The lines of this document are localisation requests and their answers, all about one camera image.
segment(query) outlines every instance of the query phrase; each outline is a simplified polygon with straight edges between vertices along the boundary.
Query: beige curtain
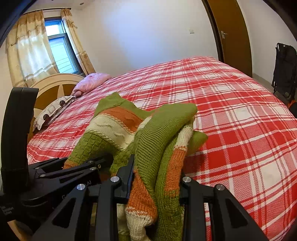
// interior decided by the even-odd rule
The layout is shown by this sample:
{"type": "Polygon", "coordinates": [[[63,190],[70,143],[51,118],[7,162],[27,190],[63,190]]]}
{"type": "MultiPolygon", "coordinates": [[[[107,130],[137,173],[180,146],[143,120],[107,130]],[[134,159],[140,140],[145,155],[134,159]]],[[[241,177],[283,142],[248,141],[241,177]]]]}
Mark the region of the beige curtain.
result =
{"type": "Polygon", "coordinates": [[[59,72],[50,49],[42,11],[20,17],[7,36],[12,85],[30,87],[59,72]]]}
{"type": "Polygon", "coordinates": [[[85,50],[83,50],[83,47],[79,41],[79,38],[78,38],[78,35],[76,32],[77,27],[74,25],[74,22],[72,20],[72,14],[68,8],[62,9],[61,17],[62,17],[62,21],[64,23],[65,31],[69,37],[70,43],[74,50],[74,53],[78,59],[78,62],[81,65],[81,68],[83,69],[84,73],[86,75],[95,73],[95,69],[94,69],[87,53],[85,52],[85,50]]]}

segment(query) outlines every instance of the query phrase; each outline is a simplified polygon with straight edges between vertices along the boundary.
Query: door frame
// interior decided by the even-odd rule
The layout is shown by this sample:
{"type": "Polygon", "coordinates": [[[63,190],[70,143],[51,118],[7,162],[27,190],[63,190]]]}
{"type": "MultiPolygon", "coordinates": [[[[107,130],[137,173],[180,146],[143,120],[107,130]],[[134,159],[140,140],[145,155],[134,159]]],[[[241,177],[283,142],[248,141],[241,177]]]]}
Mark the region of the door frame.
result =
{"type": "Polygon", "coordinates": [[[212,13],[212,10],[210,8],[210,5],[209,5],[208,1],[207,0],[202,0],[202,3],[204,5],[204,7],[205,7],[205,10],[207,12],[207,15],[208,15],[211,27],[212,27],[212,31],[214,33],[214,39],[216,41],[217,52],[218,52],[218,59],[219,59],[219,61],[224,63],[223,46],[222,46],[218,26],[217,26],[216,21],[214,19],[214,15],[212,13]]]}

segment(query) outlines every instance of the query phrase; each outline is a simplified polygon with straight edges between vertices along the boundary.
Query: door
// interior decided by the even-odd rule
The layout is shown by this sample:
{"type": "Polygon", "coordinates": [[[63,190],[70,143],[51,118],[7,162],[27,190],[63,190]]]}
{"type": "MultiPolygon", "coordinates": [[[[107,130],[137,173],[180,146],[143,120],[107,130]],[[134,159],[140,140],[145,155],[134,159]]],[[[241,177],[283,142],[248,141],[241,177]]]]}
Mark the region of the door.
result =
{"type": "Polygon", "coordinates": [[[252,77],[252,55],[247,27],[236,0],[206,0],[222,45],[224,62],[252,77]]]}

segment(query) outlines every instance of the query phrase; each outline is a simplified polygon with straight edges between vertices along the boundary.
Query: striped sweater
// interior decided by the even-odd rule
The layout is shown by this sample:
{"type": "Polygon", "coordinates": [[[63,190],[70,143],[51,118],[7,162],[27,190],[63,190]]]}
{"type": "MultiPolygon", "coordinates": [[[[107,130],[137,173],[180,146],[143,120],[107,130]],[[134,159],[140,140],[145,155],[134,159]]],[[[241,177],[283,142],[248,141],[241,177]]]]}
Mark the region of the striped sweater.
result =
{"type": "Polygon", "coordinates": [[[135,154],[134,180],[127,205],[118,204],[120,240],[181,240],[183,208],[179,181],[183,161],[207,136],[193,131],[197,107],[190,103],[166,104],[145,111],[113,93],[101,99],[94,117],[64,168],[111,153],[115,175],[135,154]],[[147,234],[145,227],[156,224],[147,234]]]}

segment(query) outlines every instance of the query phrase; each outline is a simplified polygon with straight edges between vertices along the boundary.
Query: curtain rod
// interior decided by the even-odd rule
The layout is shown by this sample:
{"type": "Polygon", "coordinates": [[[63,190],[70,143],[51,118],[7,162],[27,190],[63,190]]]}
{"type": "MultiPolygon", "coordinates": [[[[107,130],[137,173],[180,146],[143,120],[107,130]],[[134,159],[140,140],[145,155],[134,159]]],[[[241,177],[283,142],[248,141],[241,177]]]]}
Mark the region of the curtain rod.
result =
{"type": "Polygon", "coordinates": [[[23,15],[27,14],[27,13],[32,13],[32,12],[36,12],[36,11],[45,11],[45,10],[58,10],[58,9],[63,9],[63,8],[68,8],[69,10],[71,10],[70,7],[60,7],[60,8],[46,8],[46,9],[39,9],[39,10],[35,10],[35,11],[31,11],[31,12],[26,12],[23,15]]]}

